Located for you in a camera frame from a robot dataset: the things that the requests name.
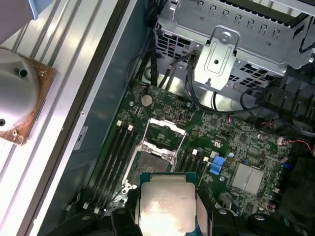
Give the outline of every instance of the chipset heatsink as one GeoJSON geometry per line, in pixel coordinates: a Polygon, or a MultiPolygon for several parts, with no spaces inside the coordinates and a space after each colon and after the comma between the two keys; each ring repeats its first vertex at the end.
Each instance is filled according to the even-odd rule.
{"type": "Polygon", "coordinates": [[[263,175],[263,171],[240,163],[232,177],[232,186],[251,194],[257,194],[263,175]]]}

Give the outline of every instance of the motherboard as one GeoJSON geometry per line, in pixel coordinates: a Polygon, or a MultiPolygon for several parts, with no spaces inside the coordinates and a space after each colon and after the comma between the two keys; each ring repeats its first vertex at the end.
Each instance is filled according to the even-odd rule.
{"type": "Polygon", "coordinates": [[[197,190],[235,215],[274,212],[291,144],[143,82],[128,90],[88,186],[88,202],[123,203],[143,172],[196,172],[197,190]]]}

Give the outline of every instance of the metal bracket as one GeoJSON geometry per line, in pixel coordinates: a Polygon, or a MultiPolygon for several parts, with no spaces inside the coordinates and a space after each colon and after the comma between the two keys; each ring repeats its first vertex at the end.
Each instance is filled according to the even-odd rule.
{"type": "Polygon", "coordinates": [[[194,70],[195,81],[221,90],[228,82],[236,57],[233,54],[239,36],[216,28],[210,45],[202,49],[194,70]]]}
{"type": "Polygon", "coordinates": [[[145,148],[145,146],[146,146],[147,148],[150,149],[150,151],[149,151],[150,153],[156,154],[156,155],[161,156],[161,157],[167,155],[167,156],[173,156],[176,158],[178,151],[183,144],[183,141],[185,139],[186,134],[187,134],[187,132],[185,130],[178,128],[174,123],[172,123],[168,120],[157,120],[154,118],[150,118],[148,121],[146,130],[144,132],[144,135],[143,135],[141,149],[146,151],[146,148],[145,148]],[[161,127],[168,127],[172,131],[181,134],[183,136],[183,138],[182,138],[177,150],[176,151],[170,151],[170,150],[166,150],[164,148],[159,149],[159,148],[157,148],[157,146],[150,144],[149,142],[145,141],[146,134],[148,132],[148,128],[149,128],[150,124],[156,124],[156,125],[161,126],[161,127]]]}

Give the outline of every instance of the screw hole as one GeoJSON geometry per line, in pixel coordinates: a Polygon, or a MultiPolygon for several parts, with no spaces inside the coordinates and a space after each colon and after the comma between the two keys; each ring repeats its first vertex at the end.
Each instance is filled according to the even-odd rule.
{"type": "Polygon", "coordinates": [[[22,78],[27,77],[27,75],[28,75],[27,70],[21,70],[21,71],[20,71],[20,76],[21,76],[22,78]]]}
{"type": "Polygon", "coordinates": [[[0,126],[4,126],[5,125],[5,120],[4,119],[0,119],[0,126]]]}

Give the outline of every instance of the blue connector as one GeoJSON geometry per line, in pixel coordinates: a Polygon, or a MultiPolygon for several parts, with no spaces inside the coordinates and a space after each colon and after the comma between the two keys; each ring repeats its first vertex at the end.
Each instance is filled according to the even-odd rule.
{"type": "Polygon", "coordinates": [[[224,163],[225,163],[224,157],[216,156],[215,159],[213,160],[211,166],[210,166],[209,172],[218,176],[220,174],[220,171],[221,171],[224,163]]]}

